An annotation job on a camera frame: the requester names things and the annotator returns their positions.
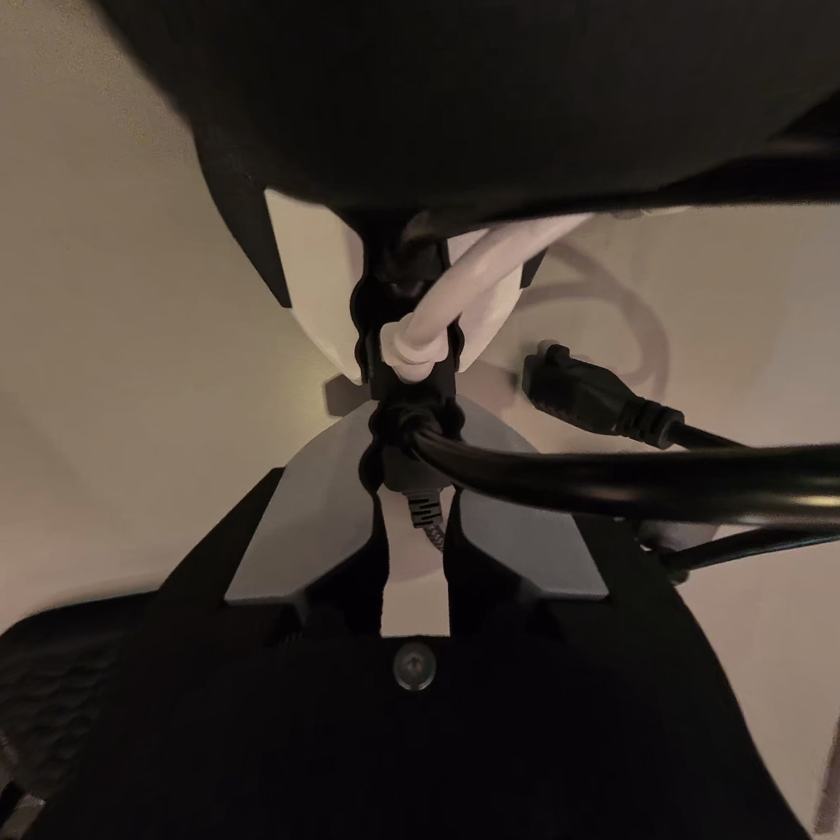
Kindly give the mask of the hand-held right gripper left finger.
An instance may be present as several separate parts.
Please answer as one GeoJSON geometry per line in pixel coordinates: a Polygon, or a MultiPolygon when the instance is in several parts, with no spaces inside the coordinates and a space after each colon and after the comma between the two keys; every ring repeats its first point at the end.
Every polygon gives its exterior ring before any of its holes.
{"type": "Polygon", "coordinates": [[[361,406],[307,443],[283,470],[225,594],[226,603],[294,601],[363,548],[374,495],[361,478],[373,406],[361,406]]]}

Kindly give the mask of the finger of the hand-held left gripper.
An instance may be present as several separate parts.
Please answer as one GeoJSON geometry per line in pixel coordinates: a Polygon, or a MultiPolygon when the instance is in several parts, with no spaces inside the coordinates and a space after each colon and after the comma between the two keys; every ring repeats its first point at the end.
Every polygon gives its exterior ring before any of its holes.
{"type": "Polygon", "coordinates": [[[364,274],[361,237],[325,206],[265,190],[292,316],[335,368],[363,382],[351,299],[364,274]]]}
{"type": "Polygon", "coordinates": [[[463,346],[458,357],[458,372],[465,372],[484,352],[510,317],[521,295],[522,271],[518,266],[492,287],[473,298],[458,318],[463,346]]]}

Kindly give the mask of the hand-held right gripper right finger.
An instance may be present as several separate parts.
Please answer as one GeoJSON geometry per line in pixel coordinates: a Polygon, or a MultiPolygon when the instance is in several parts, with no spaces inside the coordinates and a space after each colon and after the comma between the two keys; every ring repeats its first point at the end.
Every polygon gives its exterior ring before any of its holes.
{"type": "Polygon", "coordinates": [[[606,583],[570,514],[464,489],[459,520],[469,543],[542,595],[576,601],[607,597],[606,583]]]}

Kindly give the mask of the black power strip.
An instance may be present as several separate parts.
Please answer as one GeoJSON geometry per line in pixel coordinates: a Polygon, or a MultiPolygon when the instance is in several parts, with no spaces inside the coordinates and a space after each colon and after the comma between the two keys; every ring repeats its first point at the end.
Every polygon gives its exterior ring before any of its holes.
{"type": "Polygon", "coordinates": [[[385,323],[409,312],[410,303],[371,278],[359,283],[350,301],[353,323],[359,332],[355,357],[361,363],[362,384],[374,402],[368,422],[371,442],[360,458],[360,481],[372,495],[381,487],[414,494],[452,485],[449,478],[408,452],[402,422],[405,413],[428,413],[434,417],[439,434],[458,436],[464,416],[455,403],[455,373],[464,345],[463,333],[458,325],[448,328],[448,357],[435,365],[424,382],[401,382],[382,361],[379,336],[385,323]]]}

